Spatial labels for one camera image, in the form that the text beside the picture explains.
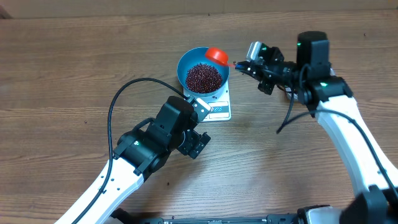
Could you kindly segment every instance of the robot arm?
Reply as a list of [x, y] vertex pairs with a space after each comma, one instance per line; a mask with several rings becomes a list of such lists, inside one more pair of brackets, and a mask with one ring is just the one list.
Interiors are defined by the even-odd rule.
[[277, 47], [253, 42], [246, 61], [238, 62], [236, 69], [260, 81], [258, 89], [265, 94], [271, 95], [275, 85], [286, 86], [310, 111], [332, 110], [349, 116], [361, 127], [374, 148], [375, 155], [363, 135], [346, 118], [326, 111], [312, 112], [335, 144], [348, 170], [356, 198], [344, 211], [310, 207], [298, 210], [298, 215], [308, 224], [384, 223], [387, 205], [395, 209], [398, 205], [398, 170], [366, 127], [349, 86], [342, 78], [330, 75], [328, 52], [329, 41], [325, 33], [304, 32], [298, 36], [297, 63], [284, 62]]
[[[124, 133], [114, 150], [109, 182], [101, 196], [78, 223], [104, 223], [126, 197], [164, 166], [174, 149], [195, 159], [208, 144], [210, 137], [206, 133], [198, 134], [193, 129], [206, 117], [210, 109], [200, 98], [194, 99], [191, 96], [185, 101], [170, 96], [156, 119], [149, 118], [132, 131]], [[147, 130], [140, 130], [147, 123]], [[108, 164], [109, 161], [97, 179], [56, 222], [57, 224], [71, 224], [82, 213], [101, 188]]]
[[[398, 170], [382, 152], [368, 127], [366, 127], [353, 97], [349, 98], [345, 95], [330, 97], [326, 102], [319, 102], [317, 109], [342, 112], [355, 119], [369, 138], [391, 182], [398, 186]], [[361, 192], [369, 191], [369, 187], [372, 185], [378, 186], [381, 190], [389, 188], [362, 135], [347, 119], [330, 113], [318, 113], [316, 119], [337, 148], [347, 168], [355, 196], [358, 196]]]
[[[104, 182], [109, 161], [97, 179], [83, 193], [83, 195], [69, 208], [69, 210], [56, 222], [56, 224], [71, 224], [77, 216], [87, 207], [98, 189]], [[103, 194], [88, 210], [79, 223], [104, 223], [116, 207], [129, 195], [135, 192], [143, 183], [143, 175], [134, 175], [135, 167], [123, 158], [113, 160], [111, 180], [106, 185]]]

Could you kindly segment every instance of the wooden table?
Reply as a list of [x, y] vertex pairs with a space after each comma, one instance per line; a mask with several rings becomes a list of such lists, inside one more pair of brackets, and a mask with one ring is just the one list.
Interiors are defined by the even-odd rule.
[[[295, 60], [306, 30], [328, 34], [336, 73], [398, 166], [398, 11], [0, 20], [0, 222], [53, 223], [87, 189], [108, 159], [108, 106], [127, 81], [159, 78], [182, 89], [177, 62], [198, 46], [219, 47], [232, 62], [260, 40]], [[348, 173], [314, 119], [276, 135], [284, 94], [267, 96], [238, 72], [229, 87], [232, 120], [199, 125], [212, 139], [198, 159], [174, 152], [123, 209], [240, 217], [349, 204]], [[155, 116], [173, 94], [155, 83], [128, 88], [116, 103], [113, 138]], [[296, 104], [293, 114], [305, 110]]]

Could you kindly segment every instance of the red beans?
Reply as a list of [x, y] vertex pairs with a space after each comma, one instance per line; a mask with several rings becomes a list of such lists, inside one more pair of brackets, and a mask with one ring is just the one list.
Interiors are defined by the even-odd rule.
[[188, 70], [185, 84], [195, 93], [211, 93], [221, 88], [223, 78], [217, 68], [211, 65], [199, 63]]

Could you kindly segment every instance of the red cap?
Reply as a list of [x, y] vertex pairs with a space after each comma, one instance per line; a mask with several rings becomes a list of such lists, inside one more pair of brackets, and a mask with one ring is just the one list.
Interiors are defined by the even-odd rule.
[[228, 55], [218, 48], [210, 47], [206, 51], [205, 57], [219, 65], [228, 66]]

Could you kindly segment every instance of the blue bowl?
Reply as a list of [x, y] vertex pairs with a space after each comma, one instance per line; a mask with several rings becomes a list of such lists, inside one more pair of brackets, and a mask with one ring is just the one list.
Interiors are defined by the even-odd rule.
[[[228, 66], [222, 66], [218, 65], [211, 60], [208, 60], [205, 57], [205, 53], [207, 51], [208, 47], [197, 47], [195, 49], [192, 49], [185, 53], [177, 66], [177, 77], [178, 80], [180, 81], [181, 85], [186, 89], [191, 95], [198, 96], [198, 97], [208, 97], [208, 96], [213, 96], [220, 90], [222, 90], [225, 86], [225, 83], [228, 81], [229, 78], [229, 67]], [[213, 91], [211, 93], [195, 93], [187, 88], [187, 84], [185, 83], [185, 79], [187, 78], [188, 70], [194, 67], [195, 65], [199, 63], [205, 63], [211, 66], [214, 66], [217, 68], [218, 73], [220, 73], [223, 82], [221, 83], [221, 87]]]

